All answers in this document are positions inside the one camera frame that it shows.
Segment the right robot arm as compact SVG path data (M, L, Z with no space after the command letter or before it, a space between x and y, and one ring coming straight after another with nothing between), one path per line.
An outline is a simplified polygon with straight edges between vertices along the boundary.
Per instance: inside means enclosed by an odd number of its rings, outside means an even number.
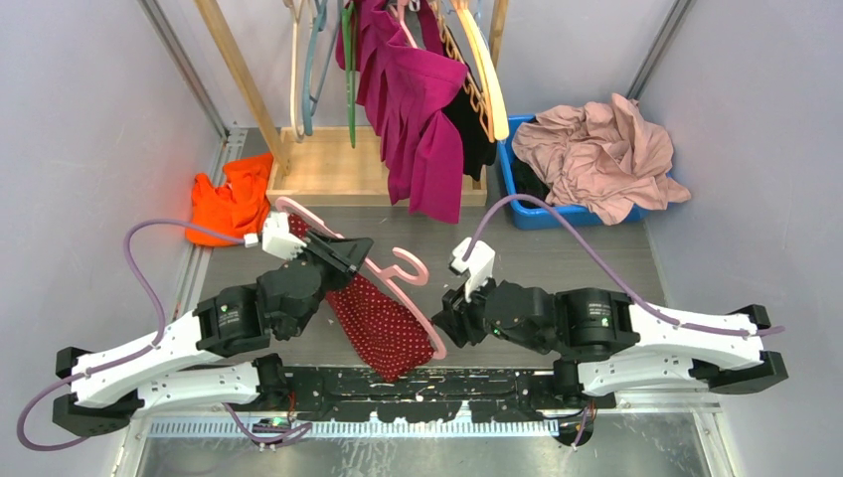
M699 382L719 395L750 395L785 381L781 353L764 348L764 307L728 315L663 310L624 293L551 293L488 279L446 292L432 322L459 348L494 337L540 355L558 354L551 394L563 407L650 386Z

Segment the magenta skirt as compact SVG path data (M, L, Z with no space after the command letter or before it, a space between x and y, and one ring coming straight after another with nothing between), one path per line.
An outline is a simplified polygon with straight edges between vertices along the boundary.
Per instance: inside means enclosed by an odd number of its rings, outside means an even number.
M408 203L447 224L459 221L462 140L444 110L461 91L467 67L446 55L436 15L421 4L421 46L409 45L383 1L353 1L357 22L356 101L381 139L393 204Z

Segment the pink plastic hanger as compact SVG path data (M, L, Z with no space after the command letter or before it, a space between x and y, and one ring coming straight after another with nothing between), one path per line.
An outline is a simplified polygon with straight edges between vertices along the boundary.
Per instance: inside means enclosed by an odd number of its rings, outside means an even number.
M274 204L280 212L296 214L311 226L313 230L325 236L333 239L344 238L343 235L331 230L320 217L291 198L280 197L275 200ZM441 361L447 357L447 350L443 340L435 331L430 319L422 313L419 307L396 282L396 280L400 280L412 286L424 287L429 281L429 271L422 260L406 249L397 246L393 247L392 255L396 258L396 262L386 267L379 266L371 258L366 258L364 264L370 273L381 281L390 290L392 295L412 313L416 321L424 329L433 348L431 358Z

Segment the red dotted garment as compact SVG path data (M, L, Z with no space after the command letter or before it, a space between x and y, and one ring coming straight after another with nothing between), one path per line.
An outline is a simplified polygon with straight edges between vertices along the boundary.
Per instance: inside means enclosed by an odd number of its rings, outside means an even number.
M428 363L433 347L427 332L404 304L362 274L325 300L359 358L385 382Z

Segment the black skirt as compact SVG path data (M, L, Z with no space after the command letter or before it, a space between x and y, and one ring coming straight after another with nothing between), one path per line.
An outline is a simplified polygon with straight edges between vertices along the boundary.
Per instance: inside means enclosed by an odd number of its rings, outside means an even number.
M486 166L494 164L496 146L488 139L481 124L481 114L470 104L470 94L464 89L468 66L447 54L446 40L440 41L443 52L443 87L441 112L446 119L443 139L444 165L450 174L458 169L463 175L480 181Z

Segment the light blue hanger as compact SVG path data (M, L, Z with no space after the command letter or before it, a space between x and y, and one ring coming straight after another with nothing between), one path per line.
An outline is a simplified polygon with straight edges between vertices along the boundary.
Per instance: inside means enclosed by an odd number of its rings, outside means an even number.
M484 42L486 47L489 47L489 40L488 36L484 31L484 22L483 22L483 12L484 12L484 1L483 0L471 0L470 7L469 7L471 16L480 32L480 37Z

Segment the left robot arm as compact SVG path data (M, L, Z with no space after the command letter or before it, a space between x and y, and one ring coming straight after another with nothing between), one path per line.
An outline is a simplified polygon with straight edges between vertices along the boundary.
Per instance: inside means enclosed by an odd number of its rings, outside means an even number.
M143 338L101 352L67 347L56 373L70 390L53 402L52 421L77 437L127 426L157 407L224 402L267 410L286 404L290 385L277 355L218 367L223 359L263 350L302 334L326 295L347 287L368 257L371 238L298 238L287 227L249 234L282 265L255 283L223 289Z

